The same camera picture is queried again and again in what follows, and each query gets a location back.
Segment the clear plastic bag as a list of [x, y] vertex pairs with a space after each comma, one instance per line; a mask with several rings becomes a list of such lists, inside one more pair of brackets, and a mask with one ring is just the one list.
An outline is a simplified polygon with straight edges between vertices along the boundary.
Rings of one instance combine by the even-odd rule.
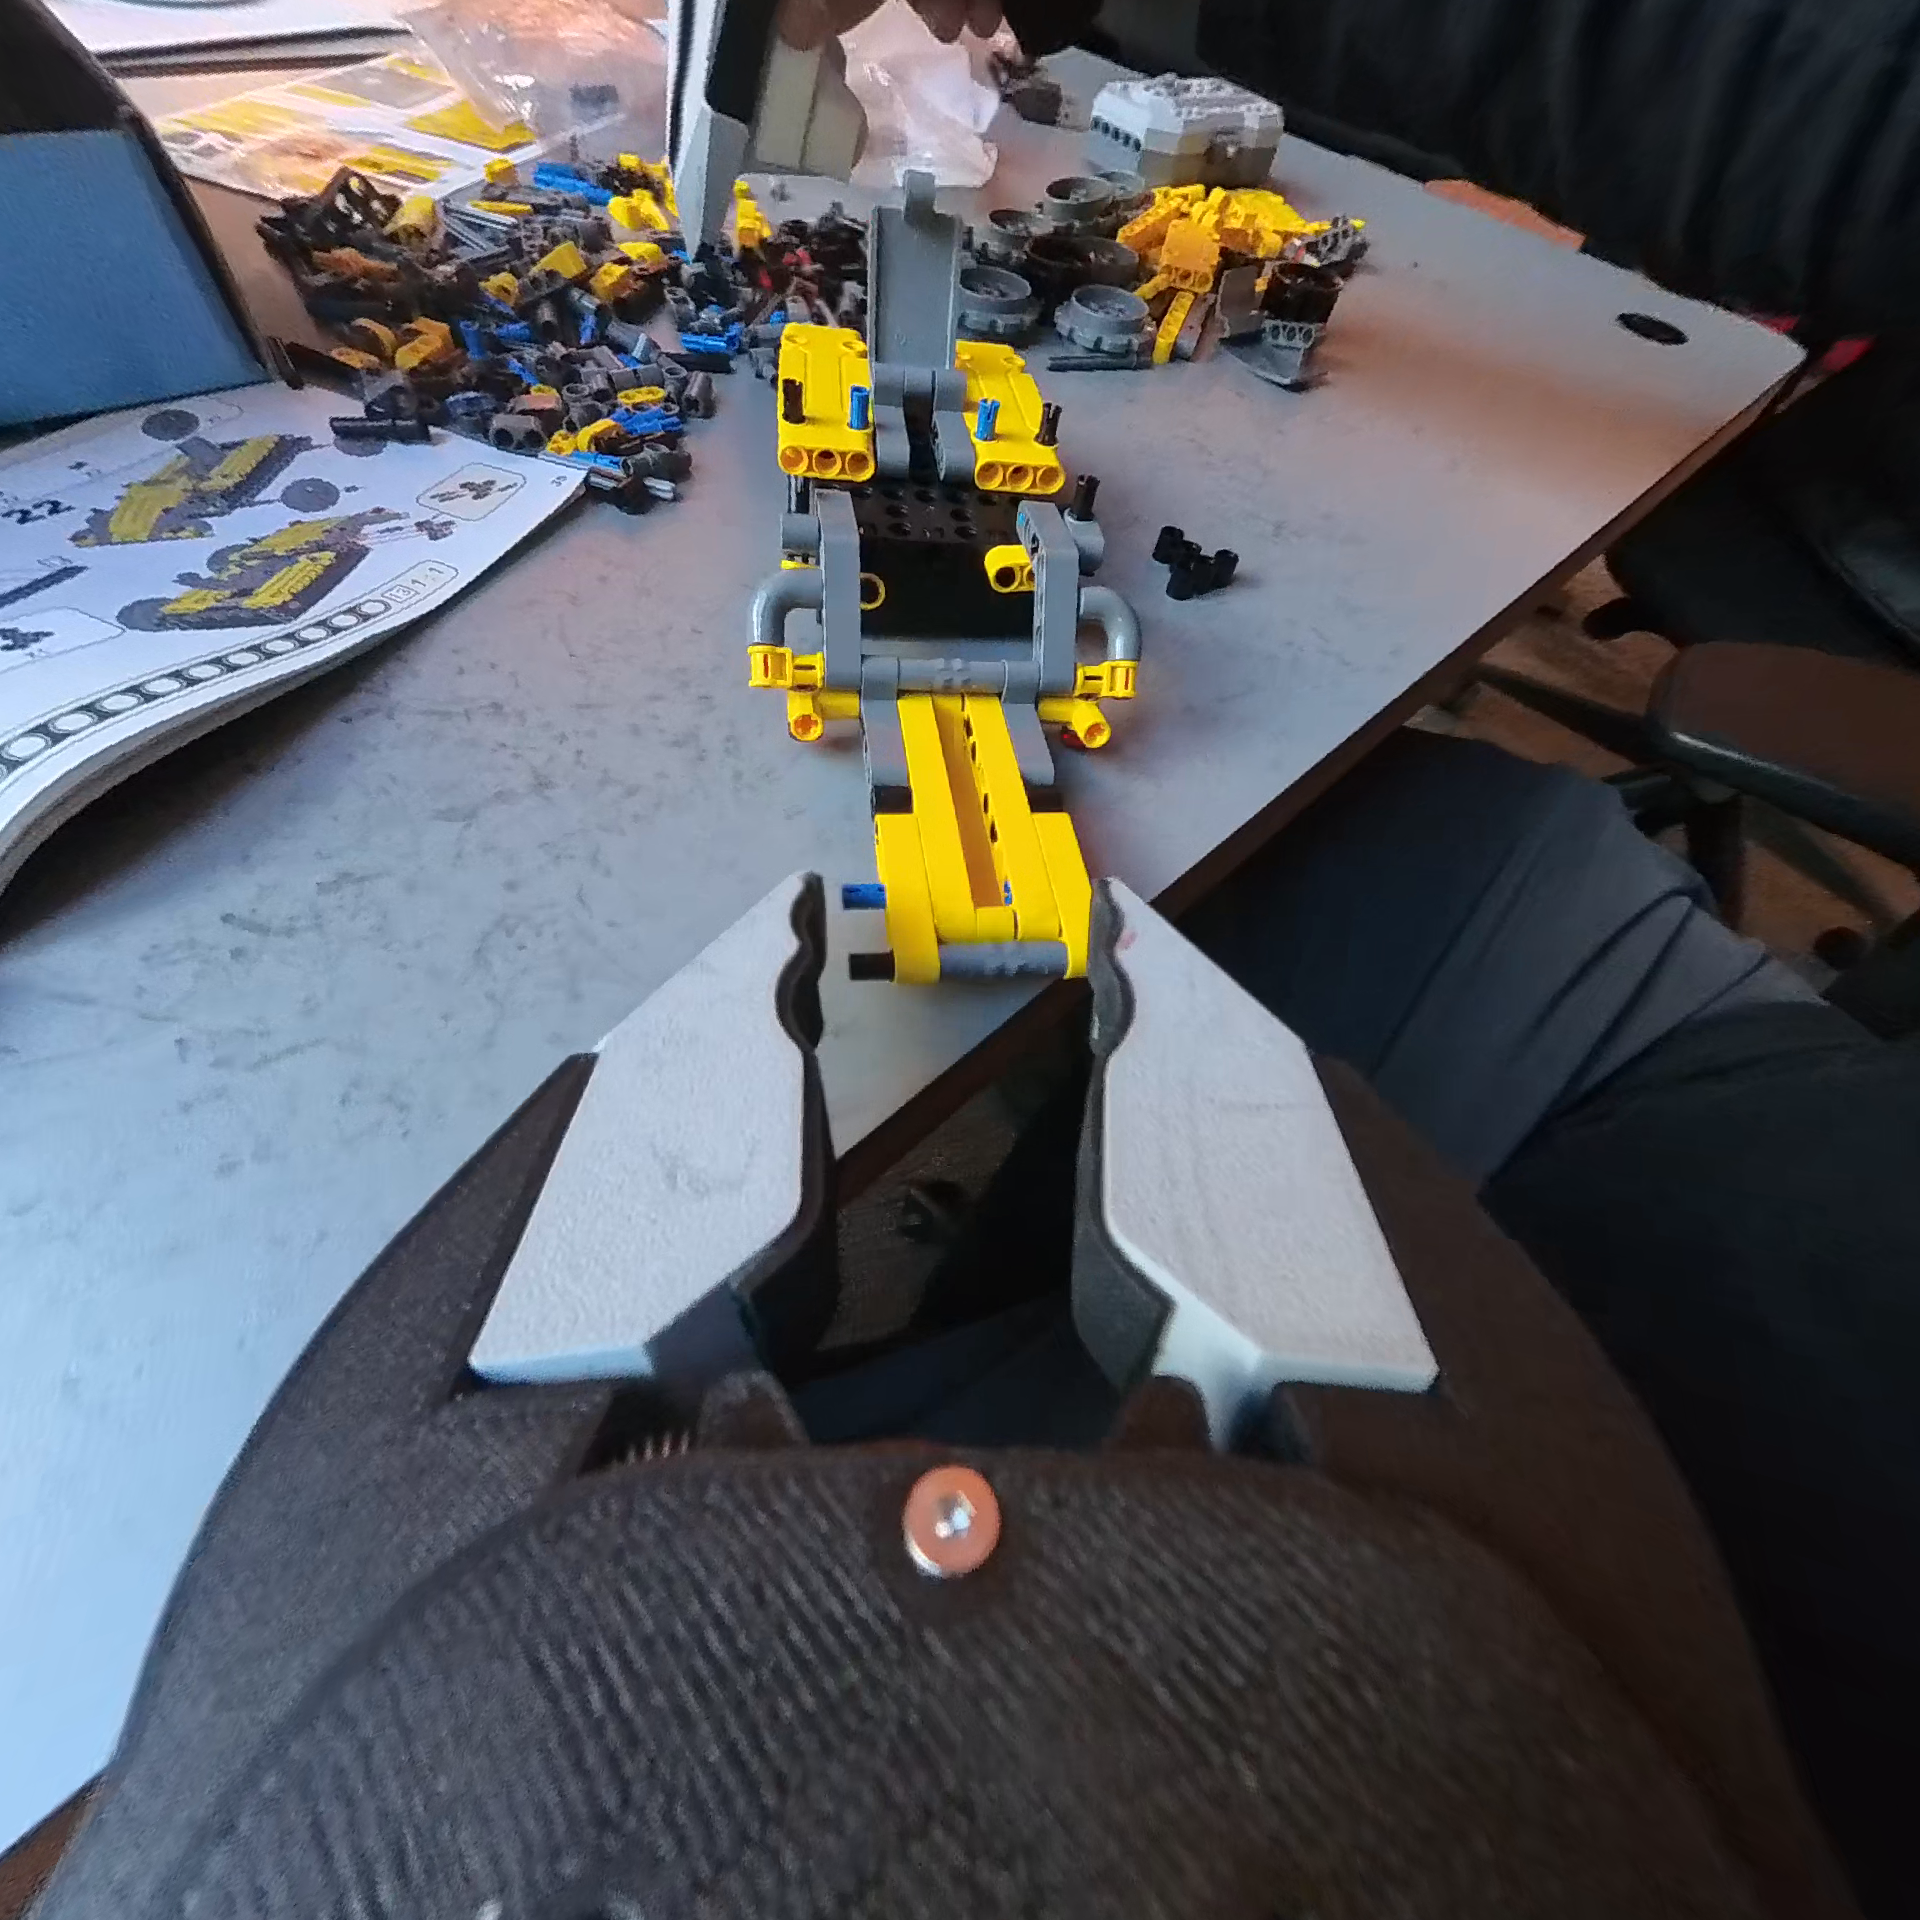
[[656, 2], [395, 2], [392, 12], [470, 95], [648, 85], [665, 69]]
[[989, 134], [999, 95], [965, 44], [942, 44], [909, 9], [882, 9], [840, 38], [843, 75], [866, 117], [851, 181], [899, 186], [929, 171], [937, 186], [979, 189], [996, 174]]

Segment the grey desk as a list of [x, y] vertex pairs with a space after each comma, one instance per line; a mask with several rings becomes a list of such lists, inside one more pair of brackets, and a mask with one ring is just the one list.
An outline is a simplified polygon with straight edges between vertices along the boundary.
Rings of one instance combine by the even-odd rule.
[[[1061, 783], [1091, 869], [1166, 910], [1798, 362], [1305, 141], [1279, 181], [1372, 236], [1313, 391], [1226, 355], [1057, 384], [1146, 625], [1140, 701]], [[108, 1756], [203, 1503], [395, 1227], [778, 877], [871, 866], [857, 754], [745, 687], [780, 484], [767, 384], [722, 384], [683, 503], [569, 511], [89, 803], [3, 896], [3, 1845]], [[1169, 600], [1161, 526], [1236, 579]]]

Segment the dark blue cardboard box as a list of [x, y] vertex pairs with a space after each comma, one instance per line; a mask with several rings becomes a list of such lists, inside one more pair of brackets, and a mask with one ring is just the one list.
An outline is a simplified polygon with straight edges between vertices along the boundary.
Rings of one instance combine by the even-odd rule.
[[5, 2], [3, 437], [269, 377], [155, 128], [46, 6]]

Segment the person's grey trouser legs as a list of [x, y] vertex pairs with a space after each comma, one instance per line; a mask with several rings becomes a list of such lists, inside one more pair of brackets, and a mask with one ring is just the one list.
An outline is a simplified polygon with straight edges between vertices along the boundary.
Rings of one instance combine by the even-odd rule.
[[1417, 728], [1181, 933], [1476, 1182], [1684, 1028], [1831, 1009], [1615, 788]]

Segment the grey battery box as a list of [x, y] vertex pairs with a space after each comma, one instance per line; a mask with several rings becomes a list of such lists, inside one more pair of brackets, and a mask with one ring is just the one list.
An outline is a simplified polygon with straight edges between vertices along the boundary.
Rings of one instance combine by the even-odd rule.
[[1091, 101], [1085, 158], [1147, 186], [1246, 189], [1269, 181], [1282, 128], [1279, 104], [1219, 77], [1114, 81]]

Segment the white paper sheet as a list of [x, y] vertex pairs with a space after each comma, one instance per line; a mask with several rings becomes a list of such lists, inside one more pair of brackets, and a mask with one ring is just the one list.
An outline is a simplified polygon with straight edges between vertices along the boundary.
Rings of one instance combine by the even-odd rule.
[[411, 38], [388, 2], [46, 2], [108, 72], [342, 62]]

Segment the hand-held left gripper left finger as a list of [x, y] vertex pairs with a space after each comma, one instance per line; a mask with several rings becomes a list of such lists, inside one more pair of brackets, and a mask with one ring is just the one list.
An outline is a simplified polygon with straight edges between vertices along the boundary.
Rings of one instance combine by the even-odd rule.
[[603, 1037], [470, 1345], [483, 1381], [705, 1385], [814, 1351], [823, 959], [823, 880], [788, 876]]

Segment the white instruction booklet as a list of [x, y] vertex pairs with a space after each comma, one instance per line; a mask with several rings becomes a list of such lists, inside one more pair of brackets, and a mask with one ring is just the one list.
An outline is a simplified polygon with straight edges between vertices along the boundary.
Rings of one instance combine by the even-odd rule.
[[3, 880], [108, 786], [473, 587], [582, 474], [249, 384], [3, 450]]

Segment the person's right forearm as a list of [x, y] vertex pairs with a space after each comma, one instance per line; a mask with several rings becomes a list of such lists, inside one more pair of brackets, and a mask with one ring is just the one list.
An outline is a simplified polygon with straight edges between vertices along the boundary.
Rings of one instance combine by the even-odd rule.
[[1029, 55], [1213, 72], [1688, 296], [1916, 329], [1913, 2], [1005, 2]]

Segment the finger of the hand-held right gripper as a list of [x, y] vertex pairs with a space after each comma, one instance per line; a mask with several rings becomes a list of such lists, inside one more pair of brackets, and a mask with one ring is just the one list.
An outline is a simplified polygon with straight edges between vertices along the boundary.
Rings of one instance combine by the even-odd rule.
[[689, 246], [722, 227], [755, 120], [755, 6], [665, 6], [665, 144]]
[[843, 44], [798, 49], [768, 41], [755, 101], [749, 174], [850, 177], [866, 144], [866, 114], [847, 84]]

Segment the yellow toy brick vehicle model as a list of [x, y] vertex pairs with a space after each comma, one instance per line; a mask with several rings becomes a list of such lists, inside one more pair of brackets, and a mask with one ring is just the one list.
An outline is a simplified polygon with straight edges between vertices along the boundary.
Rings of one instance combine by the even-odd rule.
[[866, 321], [785, 325], [780, 563], [752, 600], [749, 684], [785, 731], [857, 735], [883, 916], [851, 975], [1088, 974], [1091, 872], [1052, 745], [1111, 742], [1141, 632], [1100, 579], [1100, 480], [1009, 342], [1019, 276], [968, 260], [909, 171], [866, 227]]

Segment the person's right hand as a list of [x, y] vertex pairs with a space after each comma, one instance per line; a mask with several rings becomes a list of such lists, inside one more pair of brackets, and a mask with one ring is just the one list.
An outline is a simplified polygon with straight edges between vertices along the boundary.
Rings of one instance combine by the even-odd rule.
[[[883, 2], [780, 2], [774, 29], [793, 49], [817, 49], [828, 38], [843, 38], [882, 12]], [[937, 44], [965, 35], [992, 38], [1002, 24], [1002, 2], [907, 2]]]

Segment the yellow sticker sheet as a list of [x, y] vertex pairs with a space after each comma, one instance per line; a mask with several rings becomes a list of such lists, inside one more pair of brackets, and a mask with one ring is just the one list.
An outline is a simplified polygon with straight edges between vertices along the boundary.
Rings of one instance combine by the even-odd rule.
[[540, 153], [530, 127], [488, 117], [422, 49], [165, 111], [155, 134], [180, 174], [262, 200], [313, 196], [342, 170], [448, 196]]

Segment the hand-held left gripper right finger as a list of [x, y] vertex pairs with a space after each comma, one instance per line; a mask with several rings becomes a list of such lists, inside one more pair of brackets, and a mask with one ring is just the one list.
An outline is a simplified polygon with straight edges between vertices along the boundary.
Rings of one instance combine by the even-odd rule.
[[1434, 1351], [1308, 1048], [1130, 886], [1091, 896], [1071, 1312], [1227, 1450], [1276, 1385], [1422, 1394]]

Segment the pile of small brick parts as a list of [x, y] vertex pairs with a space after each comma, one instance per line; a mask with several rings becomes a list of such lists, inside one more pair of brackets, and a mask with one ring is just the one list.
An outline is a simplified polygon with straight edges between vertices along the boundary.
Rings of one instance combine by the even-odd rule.
[[866, 316], [843, 204], [774, 224], [734, 181], [719, 236], [689, 242], [669, 167], [632, 153], [503, 158], [444, 200], [345, 167], [257, 239], [355, 391], [352, 450], [452, 433], [579, 471], [625, 514], [681, 494], [722, 374], [772, 377], [788, 325]]

